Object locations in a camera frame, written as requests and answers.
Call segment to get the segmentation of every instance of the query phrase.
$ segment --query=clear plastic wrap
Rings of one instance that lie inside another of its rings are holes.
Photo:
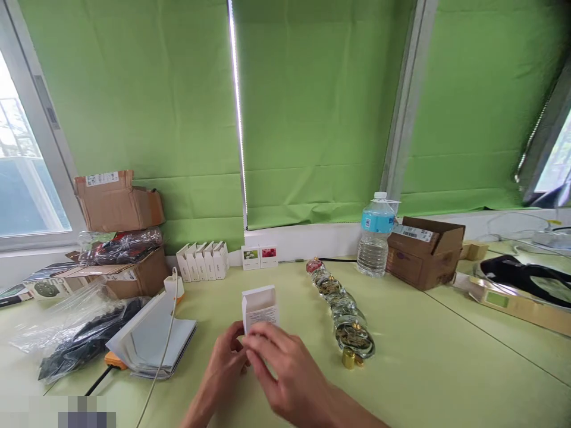
[[[163,244],[161,230],[154,226],[131,232],[79,233],[80,266],[137,263]]]
[[[38,380],[50,384],[105,353],[107,341],[149,300],[119,300],[98,279],[17,325],[8,343],[37,362]]]

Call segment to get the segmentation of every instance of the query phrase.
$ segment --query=green window blind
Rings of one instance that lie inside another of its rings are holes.
[[[381,182],[412,7],[233,1],[249,229],[359,220]]]
[[[162,194],[167,252],[243,244],[224,0],[20,0],[79,174]]]
[[[570,16],[565,1],[440,0],[399,214],[521,207],[513,176]]]

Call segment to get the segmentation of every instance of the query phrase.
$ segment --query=plastic water bottle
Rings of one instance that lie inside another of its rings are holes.
[[[385,274],[387,239],[393,231],[397,204],[397,201],[387,200],[386,192],[375,192],[375,198],[363,210],[357,269],[365,275],[380,278]]]

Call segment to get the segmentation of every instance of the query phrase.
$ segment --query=gold cap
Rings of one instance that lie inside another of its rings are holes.
[[[345,368],[351,370],[355,365],[355,353],[351,348],[343,348],[341,360]]]

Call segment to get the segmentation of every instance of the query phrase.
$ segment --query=black fabric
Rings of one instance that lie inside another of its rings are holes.
[[[571,303],[552,296],[539,287],[530,277],[556,279],[571,289],[571,275],[541,265],[524,265],[513,256],[501,256],[480,263],[484,275],[491,281],[510,285],[559,306],[571,308]]]

